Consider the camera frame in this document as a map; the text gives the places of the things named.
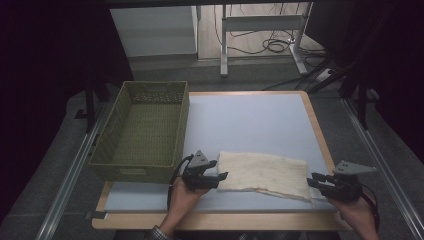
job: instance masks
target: woven plastic basket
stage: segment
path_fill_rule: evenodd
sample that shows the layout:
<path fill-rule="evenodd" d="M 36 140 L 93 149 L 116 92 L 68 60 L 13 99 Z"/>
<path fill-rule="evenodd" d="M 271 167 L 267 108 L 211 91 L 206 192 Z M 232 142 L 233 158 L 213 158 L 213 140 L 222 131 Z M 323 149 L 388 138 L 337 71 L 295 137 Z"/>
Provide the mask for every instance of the woven plastic basket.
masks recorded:
<path fill-rule="evenodd" d="M 88 165 L 107 181 L 168 183 L 189 105 L 187 82 L 124 82 Z"/>

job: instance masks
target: white metal stand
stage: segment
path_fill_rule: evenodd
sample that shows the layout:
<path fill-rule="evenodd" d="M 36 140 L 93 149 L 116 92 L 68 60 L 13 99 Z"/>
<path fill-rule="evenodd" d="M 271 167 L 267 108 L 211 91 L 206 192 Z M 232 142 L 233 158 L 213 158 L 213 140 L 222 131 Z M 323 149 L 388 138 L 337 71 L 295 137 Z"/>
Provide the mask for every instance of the white metal stand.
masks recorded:
<path fill-rule="evenodd" d="M 299 45 L 311 6 L 312 2 L 309 2 L 302 15 L 227 17 L 226 5 L 222 5 L 221 77 L 228 76 L 227 32 L 231 31 L 298 30 L 289 48 L 300 75 L 306 75 L 308 72 L 299 56 Z"/>

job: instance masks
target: wooden floor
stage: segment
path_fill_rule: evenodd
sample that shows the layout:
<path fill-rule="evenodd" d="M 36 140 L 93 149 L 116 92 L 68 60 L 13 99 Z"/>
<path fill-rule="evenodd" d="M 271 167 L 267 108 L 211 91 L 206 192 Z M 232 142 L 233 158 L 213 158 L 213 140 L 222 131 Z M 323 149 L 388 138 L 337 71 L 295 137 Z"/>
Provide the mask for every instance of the wooden floor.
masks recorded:
<path fill-rule="evenodd" d="M 275 4 L 235 4 L 227 5 L 228 16 L 252 16 L 252 15 L 293 15 L 302 14 L 307 3 L 275 3 Z M 221 49 L 221 18 L 222 5 L 216 6 L 201 6 L 201 17 L 198 23 L 198 56 L 199 59 L 217 59 L 220 58 Z M 274 53 L 270 50 L 263 51 L 263 42 L 272 38 L 287 41 L 293 34 L 296 36 L 296 31 L 261 31 L 249 34 L 246 32 L 230 32 L 227 33 L 227 46 L 229 57 L 253 57 L 253 56 L 282 56 L 291 55 L 286 44 L 272 47 L 273 50 L 283 50 L 279 53 Z M 303 36 L 301 47 L 305 49 L 322 49 L 317 42 Z"/>

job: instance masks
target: folded cloth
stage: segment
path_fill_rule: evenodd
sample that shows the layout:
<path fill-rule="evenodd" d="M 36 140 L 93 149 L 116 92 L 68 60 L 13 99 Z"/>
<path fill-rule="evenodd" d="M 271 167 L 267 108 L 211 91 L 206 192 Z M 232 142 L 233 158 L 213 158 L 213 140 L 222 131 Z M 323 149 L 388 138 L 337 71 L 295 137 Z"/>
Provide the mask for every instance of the folded cloth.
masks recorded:
<path fill-rule="evenodd" d="M 262 153 L 221 152 L 218 172 L 228 172 L 220 190 L 253 190 L 282 198 L 311 200 L 307 163 Z"/>

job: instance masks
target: desk frame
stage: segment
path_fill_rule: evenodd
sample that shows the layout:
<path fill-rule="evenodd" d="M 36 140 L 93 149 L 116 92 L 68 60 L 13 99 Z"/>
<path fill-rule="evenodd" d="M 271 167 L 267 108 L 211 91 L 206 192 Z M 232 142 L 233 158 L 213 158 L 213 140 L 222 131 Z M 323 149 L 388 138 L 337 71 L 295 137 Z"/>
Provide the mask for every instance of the desk frame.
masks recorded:
<path fill-rule="evenodd" d="M 191 92 L 190 96 L 211 95 L 270 95 L 299 94 L 302 97 L 312 128 L 318 140 L 325 164 L 328 170 L 334 169 L 324 136 L 319 127 L 308 95 L 303 91 L 272 91 L 272 92 Z M 100 196 L 96 211 L 104 212 L 106 201 L 113 182 L 106 182 Z M 154 225 L 160 225 L 165 212 L 113 212 L 105 219 L 93 219 L 96 229 L 116 230 L 148 230 Z M 340 219 L 338 213 L 329 211 L 314 212 L 264 212 L 264 213 L 190 213 L 178 226 L 179 230 L 297 230 L 297 231 L 338 231 L 351 228 Z"/>

